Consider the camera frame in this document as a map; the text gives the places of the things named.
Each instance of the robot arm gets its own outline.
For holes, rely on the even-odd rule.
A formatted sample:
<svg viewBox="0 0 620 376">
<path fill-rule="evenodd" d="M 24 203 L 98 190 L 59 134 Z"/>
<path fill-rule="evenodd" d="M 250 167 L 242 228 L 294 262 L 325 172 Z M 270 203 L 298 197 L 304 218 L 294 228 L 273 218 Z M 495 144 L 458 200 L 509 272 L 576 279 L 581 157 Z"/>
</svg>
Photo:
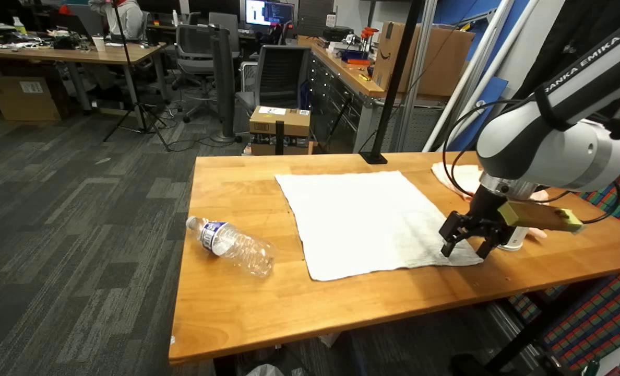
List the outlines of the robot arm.
<svg viewBox="0 0 620 376">
<path fill-rule="evenodd" d="M 540 85 L 513 110 L 495 117 L 475 153 L 484 167 L 467 214 L 450 212 L 441 228 L 450 255 L 461 238 L 484 236 L 478 250 L 506 243 L 498 206 L 527 200 L 537 186 L 601 190 L 620 175 L 620 140 L 585 117 L 620 99 L 620 30 Z"/>
</svg>

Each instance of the plastic bottle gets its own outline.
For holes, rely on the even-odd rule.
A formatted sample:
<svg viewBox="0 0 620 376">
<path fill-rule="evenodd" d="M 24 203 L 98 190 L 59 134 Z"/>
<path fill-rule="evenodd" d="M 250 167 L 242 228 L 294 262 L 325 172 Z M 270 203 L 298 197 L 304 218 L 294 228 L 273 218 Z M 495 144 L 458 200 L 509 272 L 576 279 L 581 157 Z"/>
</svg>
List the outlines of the plastic bottle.
<svg viewBox="0 0 620 376">
<path fill-rule="evenodd" d="M 187 218 L 186 228 L 193 233 L 197 244 L 250 276 L 265 278 L 270 273 L 273 259 L 267 243 L 242 233 L 228 221 L 209 221 L 206 218 Z"/>
<path fill-rule="evenodd" d="M 14 30 L 17 30 L 17 33 L 19 33 L 21 37 L 28 36 L 28 32 L 24 30 L 24 24 L 21 22 L 19 17 L 13 17 L 13 21 L 14 21 Z"/>
</svg>

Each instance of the white towel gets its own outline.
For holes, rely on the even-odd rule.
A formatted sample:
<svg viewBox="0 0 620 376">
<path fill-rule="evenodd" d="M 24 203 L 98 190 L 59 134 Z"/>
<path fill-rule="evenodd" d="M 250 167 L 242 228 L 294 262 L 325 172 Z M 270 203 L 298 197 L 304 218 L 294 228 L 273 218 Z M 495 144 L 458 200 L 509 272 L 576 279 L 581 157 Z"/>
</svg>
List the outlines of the white towel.
<svg viewBox="0 0 620 376">
<path fill-rule="evenodd" d="M 278 175 L 278 181 L 312 279 L 481 261 L 467 243 L 450 256 L 441 255 L 444 214 L 399 172 Z"/>
</svg>

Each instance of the cardboard box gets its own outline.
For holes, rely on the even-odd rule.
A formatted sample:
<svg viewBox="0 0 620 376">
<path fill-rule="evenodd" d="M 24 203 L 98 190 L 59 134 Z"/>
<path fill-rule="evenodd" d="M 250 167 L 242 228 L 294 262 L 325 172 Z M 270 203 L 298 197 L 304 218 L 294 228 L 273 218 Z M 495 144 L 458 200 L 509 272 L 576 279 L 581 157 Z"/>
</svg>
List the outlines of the cardboard box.
<svg viewBox="0 0 620 376">
<path fill-rule="evenodd" d="M 399 54 L 399 44 L 402 37 L 402 22 L 385 22 L 378 36 L 378 54 L 373 67 L 373 81 L 387 90 L 395 61 Z M 411 50 L 399 81 L 399 91 L 406 91 L 411 67 L 416 63 L 416 46 L 421 30 L 416 27 Z M 473 33 L 458 30 L 432 27 L 430 44 L 423 58 L 423 73 L 417 94 L 419 96 L 450 96 L 461 70 L 467 61 L 467 50 L 472 46 Z"/>
<path fill-rule="evenodd" d="M 308 154 L 311 112 L 303 109 L 256 107 L 250 114 L 252 154 Z"/>
<path fill-rule="evenodd" d="M 21 125 L 61 123 L 70 109 L 61 90 L 43 77 L 0 76 L 0 114 Z"/>
</svg>

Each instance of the gray carpet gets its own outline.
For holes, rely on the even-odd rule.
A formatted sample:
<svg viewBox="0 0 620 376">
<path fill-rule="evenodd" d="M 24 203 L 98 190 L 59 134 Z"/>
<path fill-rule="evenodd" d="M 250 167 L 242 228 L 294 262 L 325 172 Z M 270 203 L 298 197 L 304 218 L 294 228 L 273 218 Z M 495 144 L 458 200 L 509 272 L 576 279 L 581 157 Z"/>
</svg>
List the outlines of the gray carpet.
<svg viewBox="0 0 620 376">
<path fill-rule="evenodd" d="M 0 373 L 191 373 L 166 367 L 171 309 L 193 157 L 240 154 L 215 144 L 213 118 L 159 137 L 115 117 L 56 127 L 0 123 Z M 463 309 L 243 354 L 284 372 L 449 373 L 452 353 L 503 343 L 484 309 Z"/>
</svg>

